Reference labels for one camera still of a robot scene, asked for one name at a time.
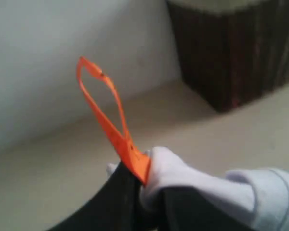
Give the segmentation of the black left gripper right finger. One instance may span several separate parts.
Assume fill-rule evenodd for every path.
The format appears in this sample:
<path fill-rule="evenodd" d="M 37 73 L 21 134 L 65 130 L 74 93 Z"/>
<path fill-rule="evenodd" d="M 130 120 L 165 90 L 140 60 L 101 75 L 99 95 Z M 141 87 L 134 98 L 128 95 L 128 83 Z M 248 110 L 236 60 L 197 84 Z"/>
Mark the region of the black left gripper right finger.
<path fill-rule="evenodd" d="M 197 190 L 170 187 L 162 190 L 160 231 L 250 231 L 251 228 L 215 207 Z"/>

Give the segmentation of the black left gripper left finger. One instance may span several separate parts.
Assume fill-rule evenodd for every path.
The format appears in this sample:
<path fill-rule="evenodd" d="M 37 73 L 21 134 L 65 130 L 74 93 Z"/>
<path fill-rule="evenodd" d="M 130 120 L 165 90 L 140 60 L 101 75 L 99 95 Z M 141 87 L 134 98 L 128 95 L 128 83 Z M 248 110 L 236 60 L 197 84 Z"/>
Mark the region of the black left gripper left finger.
<path fill-rule="evenodd" d="M 51 231 L 140 231 L 138 179 L 120 162 L 98 193 Z"/>

